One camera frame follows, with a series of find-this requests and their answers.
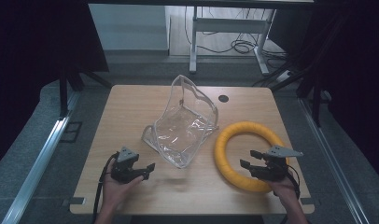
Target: orange tube ring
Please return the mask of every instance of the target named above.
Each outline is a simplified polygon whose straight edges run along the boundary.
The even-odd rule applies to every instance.
[[[267,183],[257,178],[250,178],[236,173],[227,160],[225,147],[232,136],[238,133],[255,133],[267,140],[271,146],[284,147],[283,141],[269,128],[252,121],[241,121],[226,127],[218,136],[215,146],[215,162],[219,171],[234,186],[255,192],[269,192],[271,188]]]

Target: transparent bag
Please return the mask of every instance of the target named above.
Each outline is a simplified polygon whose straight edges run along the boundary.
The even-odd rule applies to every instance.
[[[206,138],[218,128],[218,109],[184,76],[172,83],[162,116],[142,139],[178,168],[188,166]]]

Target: white desk frame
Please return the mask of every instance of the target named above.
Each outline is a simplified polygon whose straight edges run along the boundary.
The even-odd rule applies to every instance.
[[[270,15],[265,21],[262,20],[238,20],[238,19],[211,19],[211,18],[198,18],[197,7],[193,8],[192,18],[192,44],[190,46],[189,54],[189,72],[196,73],[196,34],[197,32],[222,32],[222,33],[247,33],[247,34],[261,34],[260,43],[254,48],[257,61],[263,75],[269,74],[268,67],[262,56],[262,49],[265,44],[266,37],[268,36],[269,29],[271,28],[272,19],[274,17],[275,9],[272,9]]]

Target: wooden table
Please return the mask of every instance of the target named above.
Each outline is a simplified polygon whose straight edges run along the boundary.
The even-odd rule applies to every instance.
[[[128,215],[262,215],[283,214],[285,209],[270,193],[254,193],[230,184],[215,165],[213,151],[218,134],[229,124],[250,120],[262,123],[275,131],[291,147],[274,97],[266,88],[198,87],[218,108],[219,130],[204,142],[191,164],[177,169],[164,160],[153,148],[142,141],[145,127],[163,113],[170,94],[170,86],[115,86],[113,87],[91,150],[78,181],[75,198],[85,198],[84,204],[71,204],[75,214],[91,214],[100,173],[107,159],[123,146],[140,154],[134,169],[156,163],[149,180],[143,181],[124,206],[119,209]],[[229,101],[221,103],[219,95]],[[231,138],[226,151],[231,166],[242,175],[250,176],[240,167],[239,160],[264,165],[250,157],[250,150],[266,152],[269,144],[250,133]],[[296,159],[290,159],[300,174],[301,197],[310,198]],[[313,204],[303,204],[306,214],[313,213]]]

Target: black clamp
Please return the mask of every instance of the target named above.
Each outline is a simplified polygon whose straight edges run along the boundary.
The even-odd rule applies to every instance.
[[[140,175],[144,177],[144,180],[147,180],[149,173],[155,169],[155,163],[152,163],[145,169],[134,170],[133,165],[139,160],[139,154],[131,151],[127,147],[123,147],[122,150],[113,155],[113,157],[116,160],[111,170],[111,177],[123,184],[131,182]]]
[[[251,165],[248,161],[240,160],[240,165],[250,171],[251,176],[263,180],[279,181],[288,174],[286,157],[300,157],[303,154],[286,147],[273,146],[266,153],[251,150],[250,155],[256,159],[267,161],[265,167]]]

